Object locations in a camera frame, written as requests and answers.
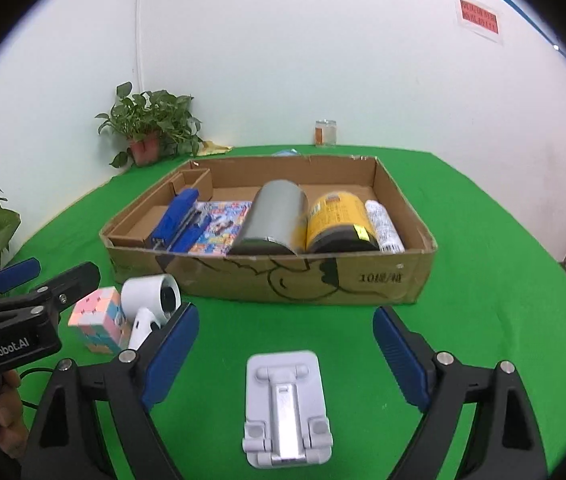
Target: rubik's cube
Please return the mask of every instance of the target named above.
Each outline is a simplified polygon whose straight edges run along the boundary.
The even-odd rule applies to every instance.
[[[92,352],[115,354],[129,343],[131,327],[113,286],[98,288],[76,303],[67,326],[76,328]]]

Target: green table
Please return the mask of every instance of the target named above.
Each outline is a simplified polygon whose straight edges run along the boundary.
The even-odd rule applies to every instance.
[[[251,147],[231,155],[265,155],[289,146]],[[566,274],[495,201],[468,178],[429,153],[339,146],[295,146],[301,153],[375,155],[383,161],[439,244],[432,275],[419,301],[397,307],[432,348],[466,364],[493,367],[513,361],[537,414],[550,466],[566,451]],[[98,231],[115,213],[181,160],[133,168],[84,197],[41,229],[18,259],[37,257],[39,282],[91,260],[101,286],[114,283]],[[408,444],[420,414],[397,387],[372,335],[372,306],[256,304],[191,298],[201,331],[167,400],[152,416],[186,479],[386,478]],[[79,364],[106,360],[86,350],[66,327],[63,356]],[[245,365],[256,353],[310,349],[321,364],[327,415],[334,436],[322,466],[262,471],[241,449],[245,421]],[[37,402],[47,374],[25,378],[21,396]],[[99,406],[120,480],[132,475],[107,406]],[[31,423],[32,410],[26,408]],[[454,478],[473,406],[462,412],[439,478]]]

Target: human hand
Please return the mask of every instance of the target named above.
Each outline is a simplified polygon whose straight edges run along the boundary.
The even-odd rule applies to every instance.
[[[21,458],[28,442],[28,428],[23,421],[23,403],[16,388],[20,377],[16,370],[3,374],[0,389],[0,448],[12,458]]]

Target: yellow label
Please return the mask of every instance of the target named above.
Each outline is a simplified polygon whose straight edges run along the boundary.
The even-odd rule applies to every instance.
[[[345,191],[328,193],[310,209],[306,247],[323,231],[340,225],[353,226],[361,240],[369,240],[368,233],[374,233],[365,205],[359,197]]]
[[[357,232],[361,240],[369,241],[369,235],[367,234],[367,231],[365,231],[365,227],[355,224],[354,230]]]

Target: red sign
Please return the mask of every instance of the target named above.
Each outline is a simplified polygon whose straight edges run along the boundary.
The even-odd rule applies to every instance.
[[[459,2],[461,3],[461,15],[464,20],[486,28],[495,34],[499,33],[499,26],[496,23],[496,14],[465,0],[459,0]]]

